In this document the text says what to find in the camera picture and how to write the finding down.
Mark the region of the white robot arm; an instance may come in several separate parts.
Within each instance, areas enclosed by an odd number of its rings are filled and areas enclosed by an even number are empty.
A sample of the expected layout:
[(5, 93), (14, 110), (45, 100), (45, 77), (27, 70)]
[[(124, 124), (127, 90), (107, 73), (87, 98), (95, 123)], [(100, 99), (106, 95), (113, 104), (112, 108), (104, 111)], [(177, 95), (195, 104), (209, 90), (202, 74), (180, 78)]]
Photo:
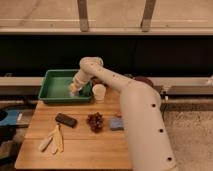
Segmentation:
[(72, 93), (97, 77), (120, 93), (120, 111), (133, 171), (179, 171), (161, 115), (161, 96), (150, 85), (103, 67), (100, 57), (84, 57)]

